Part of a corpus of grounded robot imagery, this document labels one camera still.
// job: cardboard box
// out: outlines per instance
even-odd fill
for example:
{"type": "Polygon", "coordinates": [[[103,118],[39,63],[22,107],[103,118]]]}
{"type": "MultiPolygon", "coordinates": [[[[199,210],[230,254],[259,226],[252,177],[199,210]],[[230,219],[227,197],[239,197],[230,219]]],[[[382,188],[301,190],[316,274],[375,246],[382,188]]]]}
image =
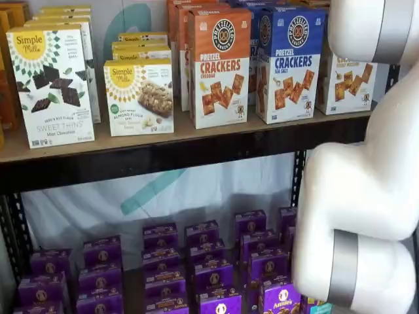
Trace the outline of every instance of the cardboard box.
{"type": "Polygon", "coordinates": [[[173,133],[170,59],[107,61],[103,71],[112,136],[173,133]]]}
{"type": "Polygon", "coordinates": [[[250,11],[192,10],[188,19],[195,128],[246,122],[250,11]]]}
{"type": "Polygon", "coordinates": [[[325,11],[260,11],[256,113],[267,123],[313,117],[325,11]]]}
{"type": "Polygon", "coordinates": [[[94,141],[80,25],[17,27],[7,38],[29,147],[94,141]]]}

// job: blue cracker box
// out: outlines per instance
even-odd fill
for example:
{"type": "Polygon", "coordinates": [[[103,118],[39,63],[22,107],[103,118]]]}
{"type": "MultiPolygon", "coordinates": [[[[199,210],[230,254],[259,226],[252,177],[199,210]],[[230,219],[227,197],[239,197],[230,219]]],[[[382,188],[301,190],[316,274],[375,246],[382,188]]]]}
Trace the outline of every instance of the blue cracker box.
{"type": "Polygon", "coordinates": [[[256,113],[267,124],[313,117],[325,14],[293,6],[259,12],[256,113]]]}

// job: brand logo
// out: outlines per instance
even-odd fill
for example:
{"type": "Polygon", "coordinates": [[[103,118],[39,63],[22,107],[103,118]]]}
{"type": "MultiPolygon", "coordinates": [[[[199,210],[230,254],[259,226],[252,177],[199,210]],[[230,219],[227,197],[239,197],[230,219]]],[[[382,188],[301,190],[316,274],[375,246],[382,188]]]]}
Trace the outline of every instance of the brand logo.
{"type": "Polygon", "coordinates": [[[293,18],[288,27],[288,40],[292,47],[302,47],[308,38],[308,21],[304,16],[293,18]]]}
{"type": "Polygon", "coordinates": [[[227,19],[219,20],[212,31],[212,41],[218,51],[226,52],[234,44],[236,31],[232,22],[227,19]]]}
{"type": "Polygon", "coordinates": [[[271,30],[269,17],[266,15],[262,16],[259,24],[259,37],[263,46],[266,46],[269,43],[271,30]]]}

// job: orange cracker box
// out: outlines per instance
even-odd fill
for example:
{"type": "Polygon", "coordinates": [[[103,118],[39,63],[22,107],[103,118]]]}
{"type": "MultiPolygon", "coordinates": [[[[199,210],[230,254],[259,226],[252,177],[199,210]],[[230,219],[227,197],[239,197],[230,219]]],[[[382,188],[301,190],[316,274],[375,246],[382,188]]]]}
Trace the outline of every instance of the orange cracker box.
{"type": "Polygon", "coordinates": [[[188,48],[188,12],[193,9],[229,9],[227,3],[200,3],[197,5],[177,5],[176,16],[176,48],[178,58],[178,76],[180,83],[181,108],[189,111],[189,48],[188,48]]]}
{"type": "Polygon", "coordinates": [[[188,23],[195,128],[246,122],[250,11],[192,10],[188,23]]]}

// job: purple snack box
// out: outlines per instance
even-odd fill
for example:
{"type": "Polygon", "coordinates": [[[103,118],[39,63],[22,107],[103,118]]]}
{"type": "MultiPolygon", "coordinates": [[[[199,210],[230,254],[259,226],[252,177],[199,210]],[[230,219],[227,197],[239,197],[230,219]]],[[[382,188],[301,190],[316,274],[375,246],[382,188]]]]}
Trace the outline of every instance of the purple snack box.
{"type": "Polygon", "coordinates": [[[228,258],[195,264],[193,280],[199,291],[232,285],[233,265],[228,258]]]}
{"type": "Polygon", "coordinates": [[[240,314],[242,296],[232,285],[203,292],[198,298],[200,314],[240,314]]]}
{"type": "Polygon", "coordinates": [[[122,264],[119,235],[84,242],[84,263],[86,267],[109,262],[120,262],[122,264]]]}
{"type": "Polygon", "coordinates": [[[161,224],[143,228],[144,249],[153,247],[177,247],[176,224],[161,224]]]}
{"type": "Polygon", "coordinates": [[[187,247],[214,242],[219,238],[219,227],[215,220],[185,227],[185,243],[187,247]]]}
{"type": "Polygon", "coordinates": [[[143,251],[144,270],[166,270],[180,265],[179,252],[173,247],[150,249],[143,251]]]}
{"type": "Polygon", "coordinates": [[[146,297],[167,298],[169,294],[186,293],[185,270],[182,266],[161,271],[147,271],[144,275],[146,297]]]}
{"type": "Polygon", "coordinates": [[[77,314],[124,313],[122,286],[115,285],[79,294],[77,314]]]}
{"type": "Polygon", "coordinates": [[[290,277],[279,276],[263,281],[260,287],[260,313],[300,313],[301,294],[294,288],[290,277]]]}
{"type": "Polygon", "coordinates": [[[119,262],[98,264],[85,268],[79,275],[81,291],[106,288],[122,283],[122,271],[119,262]]]}
{"type": "Polygon", "coordinates": [[[13,314],[64,314],[61,302],[45,302],[39,305],[17,307],[13,314]]]}
{"type": "Polygon", "coordinates": [[[188,298],[186,294],[171,294],[164,298],[147,298],[144,305],[144,313],[161,314],[189,314],[188,298]]]}

